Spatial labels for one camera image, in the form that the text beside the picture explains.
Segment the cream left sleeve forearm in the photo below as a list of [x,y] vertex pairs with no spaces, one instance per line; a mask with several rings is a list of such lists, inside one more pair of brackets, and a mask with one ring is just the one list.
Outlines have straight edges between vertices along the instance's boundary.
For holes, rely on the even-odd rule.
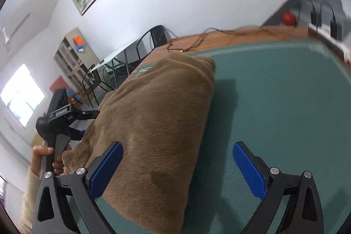
[[32,233],[33,217],[35,213],[36,199],[38,197],[41,180],[32,172],[32,168],[28,170],[27,188],[23,195],[21,206],[21,217],[19,223],[20,233]]

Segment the person left hand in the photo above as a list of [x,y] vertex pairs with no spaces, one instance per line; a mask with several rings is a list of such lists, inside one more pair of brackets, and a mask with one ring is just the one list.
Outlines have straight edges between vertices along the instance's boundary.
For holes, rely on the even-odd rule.
[[[40,176],[41,158],[53,153],[54,148],[44,145],[36,145],[32,148],[32,161],[30,168],[34,175],[37,177]],[[57,158],[53,162],[52,166],[56,175],[67,175],[70,173],[69,169],[65,167],[63,163],[62,154],[57,155]]]

